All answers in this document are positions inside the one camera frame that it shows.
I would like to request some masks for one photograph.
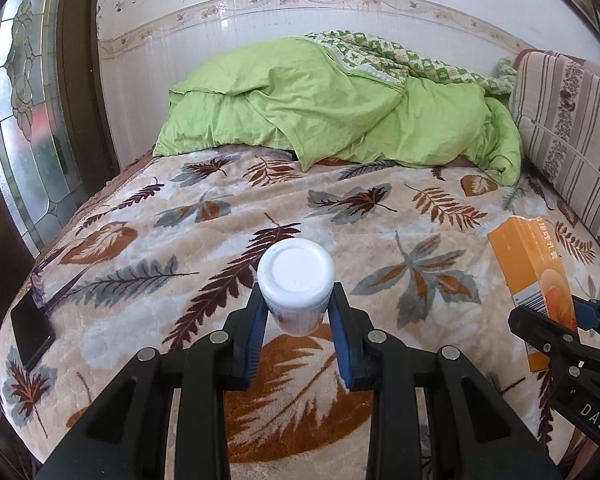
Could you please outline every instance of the decorative tile border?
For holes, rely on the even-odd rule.
[[[460,30],[517,54],[532,48],[501,28],[459,10],[427,0],[211,0],[165,14],[115,40],[99,40],[100,58],[112,59],[174,32],[202,23],[228,20],[244,14],[288,9],[343,9],[410,16]]]

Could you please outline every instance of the white plastic jar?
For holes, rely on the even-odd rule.
[[[258,264],[258,284],[270,313],[283,332],[313,333],[327,310],[335,268],[330,254],[304,238],[273,244]]]

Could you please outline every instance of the metal screw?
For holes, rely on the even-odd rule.
[[[460,357],[460,351],[455,346],[445,346],[442,349],[442,357],[455,361]]]
[[[224,330],[216,330],[209,336],[209,340],[216,344],[224,343],[227,339],[229,339],[229,335]]]
[[[382,330],[372,330],[366,335],[372,343],[384,343],[386,341],[386,334]]]
[[[151,359],[153,359],[155,357],[155,355],[157,354],[157,352],[155,351],[155,348],[150,348],[149,346],[145,346],[144,348],[141,348],[138,353],[136,354],[136,357],[138,358],[139,361],[150,361]]]

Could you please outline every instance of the patterned bedding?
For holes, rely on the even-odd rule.
[[[32,373],[9,316],[0,330],[0,404],[42,462],[138,349],[186,348],[221,328],[262,253],[289,237],[332,254],[350,303],[376,327],[419,348],[458,346],[553,459],[565,453],[573,427],[548,409],[549,375],[529,373],[509,333],[512,301],[486,238],[513,214],[545,217],[572,292],[600,298],[600,248],[536,173],[515,187],[475,168],[382,161],[327,159],[302,173],[287,152],[224,146],[154,159],[92,205],[16,298],[32,284],[57,335]],[[370,410],[368,393],[344,389],[327,320],[303,338],[270,322],[251,390],[226,396],[232,474],[363,478]]]

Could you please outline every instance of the orange cardboard box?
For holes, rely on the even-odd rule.
[[[491,247],[516,306],[525,304],[570,330],[577,329],[573,300],[564,267],[542,218],[509,218],[488,234]],[[526,345],[529,369],[541,372],[549,358]]]

